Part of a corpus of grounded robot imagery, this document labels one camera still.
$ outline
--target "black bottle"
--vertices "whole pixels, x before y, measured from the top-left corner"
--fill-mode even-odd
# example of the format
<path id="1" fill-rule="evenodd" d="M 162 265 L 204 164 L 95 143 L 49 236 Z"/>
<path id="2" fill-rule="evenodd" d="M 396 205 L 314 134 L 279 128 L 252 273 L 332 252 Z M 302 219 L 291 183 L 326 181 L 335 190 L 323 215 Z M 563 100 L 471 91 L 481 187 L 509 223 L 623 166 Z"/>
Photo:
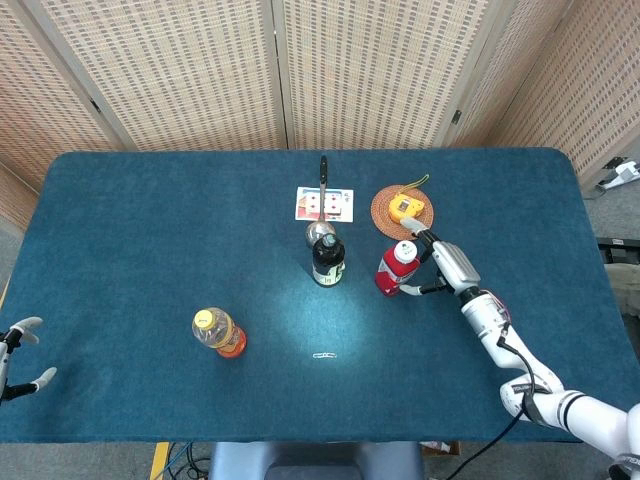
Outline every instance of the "black bottle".
<path id="1" fill-rule="evenodd" d="M 323 287 L 333 287 L 342 278 L 344 244 L 327 233 L 313 245 L 313 278 Z"/>

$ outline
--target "silver spoon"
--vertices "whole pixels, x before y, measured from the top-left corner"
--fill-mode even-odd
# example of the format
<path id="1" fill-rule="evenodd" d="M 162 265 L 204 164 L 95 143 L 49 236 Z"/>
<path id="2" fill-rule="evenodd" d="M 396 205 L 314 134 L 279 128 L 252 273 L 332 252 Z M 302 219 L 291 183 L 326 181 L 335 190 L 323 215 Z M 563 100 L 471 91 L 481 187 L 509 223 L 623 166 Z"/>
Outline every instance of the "silver spoon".
<path id="1" fill-rule="evenodd" d="M 307 246 L 309 248 L 324 237 L 327 233 L 336 233 L 335 228 L 329 222 L 324 220 L 324 193 L 327 188 L 327 157 L 320 157 L 320 215 L 318 220 L 307 225 L 307 231 L 305 237 L 307 239 Z"/>

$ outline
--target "floor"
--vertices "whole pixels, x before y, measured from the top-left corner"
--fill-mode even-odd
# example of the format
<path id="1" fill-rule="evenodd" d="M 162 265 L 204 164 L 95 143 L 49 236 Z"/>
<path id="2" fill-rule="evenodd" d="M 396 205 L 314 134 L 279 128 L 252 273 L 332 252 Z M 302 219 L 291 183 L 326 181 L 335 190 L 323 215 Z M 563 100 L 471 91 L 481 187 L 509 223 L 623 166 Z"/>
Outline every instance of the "floor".
<path id="1" fill-rule="evenodd" d="M 640 181 L 611 190 L 601 198 L 585 200 L 585 205 L 596 236 L 640 239 L 640 214 L 637 213 Z M 0 221 L 0 285 L 8 278 L 19 244 L 20 235 L 15 229 L 9 228 L 6 222 Z M 628 317 L 625 321 L 636 351 L 640 352 L 640 320 Z M 425 479 L 446 478 L 465 458 L 481 447 L 479 443 L 465 442 L 461 457 L 427 460 L 429 473 L 425 474 Z M 197 445 L 195 450 L 206 454 L 208 446 Z M 5 444 L 0 445 L 0 478 L 148 479 L 153 452 L 154 445 L 144 443 Z M 584 444 L 503 442 L 469 464 L 456 478 L 604 480 L 607 478 L 608 465 L 609 459 L 605 455 Z"/>

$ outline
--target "woven panel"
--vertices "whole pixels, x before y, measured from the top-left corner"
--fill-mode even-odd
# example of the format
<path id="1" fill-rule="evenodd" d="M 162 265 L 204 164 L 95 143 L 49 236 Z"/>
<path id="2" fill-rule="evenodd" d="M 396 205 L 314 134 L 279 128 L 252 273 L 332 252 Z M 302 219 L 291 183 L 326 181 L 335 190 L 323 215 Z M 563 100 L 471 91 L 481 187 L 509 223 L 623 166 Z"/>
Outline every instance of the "woven panel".
<path id="1" fill-rule="evenodd" d="M 33 190 L 0 165 L 0 215 L 25 230 L 37 201 Z"/>
<path id="2" fill-rule="evenodd" d="M 541 61 L 490 142 L 559 148 L 580 174 L 640 123 L 640 2 L 581 2 Z"/>
<path id="3" fill-rule="evenodd" d="M 544 40 L 558 24 L 567 3 L 565 0 L 518 2 L 471 103 L 463 112 L 453 145 L 484 143 L 540 55 Z"/>
<path id="4" fill-rule="evenodd" d="M 433 145 L 487 3 L 284 0 L 296 146 Z"/>
<path id="5" fill-rule="evenodd" d="M 261 2 L 43 0 L 138 148 L 277 148 Z"/>
<path id="6" fill-rule="evenodd" d="M 0 157 L 39 189 L 70 150 L 109 150 L 107 138 L 4 0 L 0 0 Z"/>

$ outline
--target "woven coaster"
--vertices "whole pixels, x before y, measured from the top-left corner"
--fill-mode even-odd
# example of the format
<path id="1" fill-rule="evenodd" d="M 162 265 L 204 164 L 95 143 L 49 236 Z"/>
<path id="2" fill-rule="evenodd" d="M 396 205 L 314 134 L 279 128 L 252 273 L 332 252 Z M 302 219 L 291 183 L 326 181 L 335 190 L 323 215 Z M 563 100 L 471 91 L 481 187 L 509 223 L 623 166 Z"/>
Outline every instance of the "woven coaster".
<path id="1" fill-rule="evenodd" d="M 373 201 L 371 202 L 371 218 L 376 227 L 378 227 L 378 230 L 387 237 L 395 240 L 414 240 L 411 232 L 399 223 L 394 222 L 389 215 L 389 202 L 391 202 L 403 186 L 404 185 L 390 185 L 376 193 L 376 196 L 373 197 Z M 424 202 L 424 209 L 416 219 L 431 228 L 431 225 L 433 225 L 433 205 L 431 205 L 429 197 L 417 188 L 412 188 L 404 192 L 404 194 Z"/>

